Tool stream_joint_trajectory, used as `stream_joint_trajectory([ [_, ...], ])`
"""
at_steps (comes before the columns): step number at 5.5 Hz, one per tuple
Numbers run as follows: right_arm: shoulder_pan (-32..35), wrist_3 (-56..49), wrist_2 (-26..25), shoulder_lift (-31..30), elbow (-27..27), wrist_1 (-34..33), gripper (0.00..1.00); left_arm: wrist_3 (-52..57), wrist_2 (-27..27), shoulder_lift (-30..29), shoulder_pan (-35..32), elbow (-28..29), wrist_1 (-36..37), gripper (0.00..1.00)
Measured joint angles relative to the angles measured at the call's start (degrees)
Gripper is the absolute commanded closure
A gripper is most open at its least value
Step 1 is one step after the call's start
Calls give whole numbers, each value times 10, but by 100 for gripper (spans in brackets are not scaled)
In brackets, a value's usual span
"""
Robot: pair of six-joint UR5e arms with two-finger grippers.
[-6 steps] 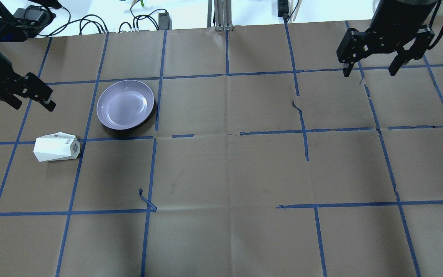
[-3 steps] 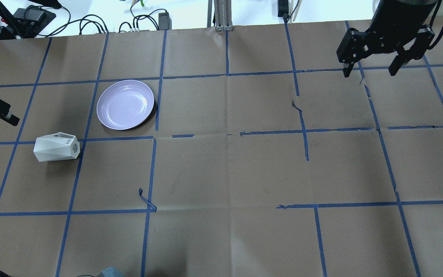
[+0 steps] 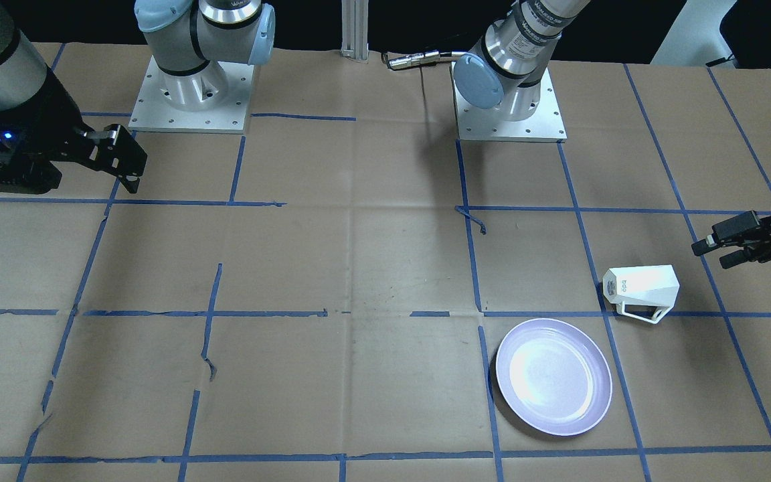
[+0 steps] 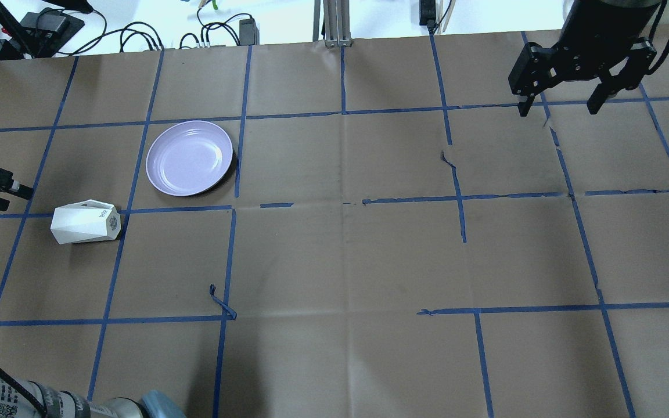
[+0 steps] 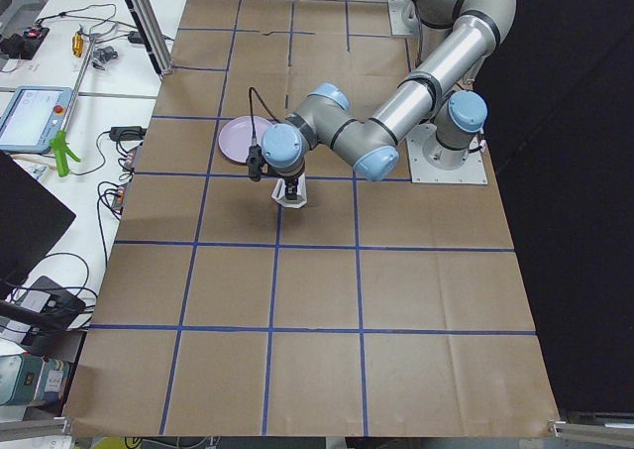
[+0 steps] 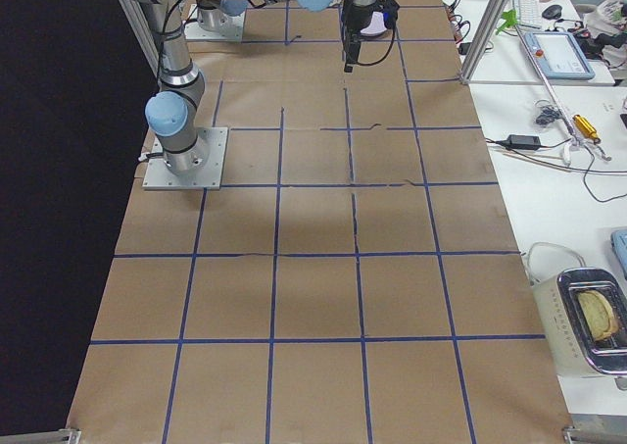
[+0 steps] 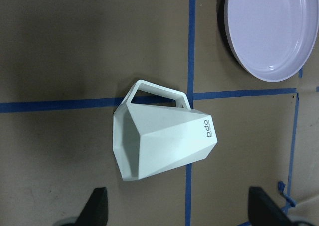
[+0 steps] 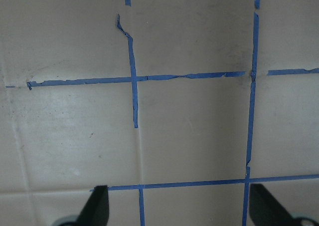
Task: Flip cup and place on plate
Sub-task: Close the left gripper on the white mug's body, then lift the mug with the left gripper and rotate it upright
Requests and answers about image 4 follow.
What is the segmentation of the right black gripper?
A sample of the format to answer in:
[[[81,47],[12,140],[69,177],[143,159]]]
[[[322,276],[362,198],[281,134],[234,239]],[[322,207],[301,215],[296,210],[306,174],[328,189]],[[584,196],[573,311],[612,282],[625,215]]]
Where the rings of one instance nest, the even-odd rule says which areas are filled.
[[[592,116],[622,89],[636,88],[653,73],[657,55],[642,35],[648,21],[648,12],[569,12],[552,47],[526,43],[509,74],[520,116],[528,116],[537,95],[561,82],[600,79],[587,101]]]

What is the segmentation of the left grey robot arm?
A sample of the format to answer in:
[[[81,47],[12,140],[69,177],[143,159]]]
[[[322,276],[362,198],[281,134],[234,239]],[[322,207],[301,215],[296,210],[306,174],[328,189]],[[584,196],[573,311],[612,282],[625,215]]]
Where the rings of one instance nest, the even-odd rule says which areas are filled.
[[[30,200],[34,189],[13,179],[0,168],[0,192]],[[0,211],[9,200],[0,198]],[[149,391],[140,400],[112,398],[95,403],[68,391],[56,391],[34,381],[13,378],[0,368],[0,417],[184,417],[175,402],[160,391]]]

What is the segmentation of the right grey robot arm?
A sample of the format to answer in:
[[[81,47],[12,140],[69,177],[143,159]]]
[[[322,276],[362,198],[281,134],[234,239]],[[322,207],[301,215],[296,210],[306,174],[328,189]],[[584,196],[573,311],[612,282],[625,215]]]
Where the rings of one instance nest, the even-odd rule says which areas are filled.
[[[669,55],[653,45],[665,1],[573,1],[557,42],[544,48],[528,42],[509,74],[522,117],[537,95],[561,82],[599,79],[587,101],[596,114],[608,98],[633,90]]]

